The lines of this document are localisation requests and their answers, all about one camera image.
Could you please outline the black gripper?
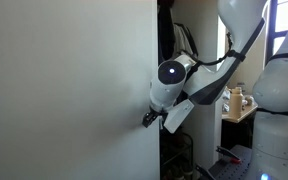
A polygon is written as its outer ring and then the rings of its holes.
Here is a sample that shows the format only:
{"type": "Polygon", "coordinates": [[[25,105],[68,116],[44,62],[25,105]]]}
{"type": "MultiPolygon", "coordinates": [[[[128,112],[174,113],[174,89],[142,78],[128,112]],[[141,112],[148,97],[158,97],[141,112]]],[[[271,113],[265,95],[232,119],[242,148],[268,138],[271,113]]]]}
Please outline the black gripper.
{"type": "Polygon", "coordinates": [[[154,109],[150,108],[150,111],[143,116],[142,125],[148,128],[159,116],[165,119],[167,115],[168,113],[164,110],[155,111],[154,109]]]}

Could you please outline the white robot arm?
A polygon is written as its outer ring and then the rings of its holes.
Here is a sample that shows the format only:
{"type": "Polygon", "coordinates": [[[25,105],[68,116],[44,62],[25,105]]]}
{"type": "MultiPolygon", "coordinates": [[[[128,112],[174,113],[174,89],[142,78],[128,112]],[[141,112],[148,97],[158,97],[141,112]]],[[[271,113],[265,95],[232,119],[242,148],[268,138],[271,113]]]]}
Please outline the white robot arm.
{"type": "MultiPolygon", "coordinates": [[[[238,66],[263,30],[268,0],[217,0],[218,16],[232,45],[210,69],[186,51],[161,62],[150,82],[149,112],[142,124],[155,119],[175,132],[196,104],[209,105],[222,94],[238,66]]],[[[252,84],[257,104],[251,157],[245,180],[288,180],[288,32],[279,49],[267,59],[252,84]]]]}

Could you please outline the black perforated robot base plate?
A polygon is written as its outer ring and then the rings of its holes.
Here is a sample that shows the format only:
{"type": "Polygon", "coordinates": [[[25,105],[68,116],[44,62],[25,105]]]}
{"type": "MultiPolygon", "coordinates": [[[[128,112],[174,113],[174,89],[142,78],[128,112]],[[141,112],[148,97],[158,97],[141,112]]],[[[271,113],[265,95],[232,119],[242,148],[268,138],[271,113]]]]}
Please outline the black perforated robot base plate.
{"type": "Polygon", "coordinates": [[[240,164],[230,162],[230,158],[222,154],[221,158],[209,169],[196,164],[195,169],[200,177],[197,180],[244,180],[251,160],[250,148],[235,145],[231,150],[241,159],[240,164]]]}

